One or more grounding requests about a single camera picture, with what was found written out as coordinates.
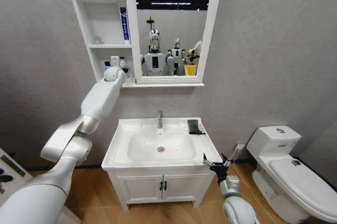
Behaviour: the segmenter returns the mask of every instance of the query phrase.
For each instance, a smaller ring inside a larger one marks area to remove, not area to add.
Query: faucet
[[[163,120],[162,120],[163,111],[158,111],[157,117],[158,117],[157,131],[158,131],[158,134],[162,134],[163,133]]]

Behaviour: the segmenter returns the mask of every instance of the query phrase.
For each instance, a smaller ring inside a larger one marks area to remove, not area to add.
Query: sink basin
[[[135,161],[173,161],[191,159],[196,152],[189,134],[149,132],[131,137],[127,155]]]
[[[189,119],[198,120],[206,134],[189,134]],[[163,118],[160,132],[157,123],[157,118],[119,120],[102,168],[203,165],[203,153],[210,161],[221,161],[200,118]]]

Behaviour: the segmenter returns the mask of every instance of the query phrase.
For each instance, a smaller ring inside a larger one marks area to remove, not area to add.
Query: toilet
[[[315,216],[337,223],[337,193],[315,172],[289,155],[300,138],[288,126],[258,128],[247,144],[257,161],[253,180],[284,221],[298,224]]]

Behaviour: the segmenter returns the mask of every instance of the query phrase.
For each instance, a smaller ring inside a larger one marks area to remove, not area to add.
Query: ceiling light
[[[192,3],[151,3],[152,5],[191,5]]]

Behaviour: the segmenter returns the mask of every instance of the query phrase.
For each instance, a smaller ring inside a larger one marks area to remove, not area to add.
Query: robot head
[[[180,48],[180,40],[179,40],[179,38],[175,39],[174,46],[175,46],[175,48]]]
[[[159,50],[160,34],[157,29],[152,29],[148,34],[150,41],[150,52],[157,52]]]

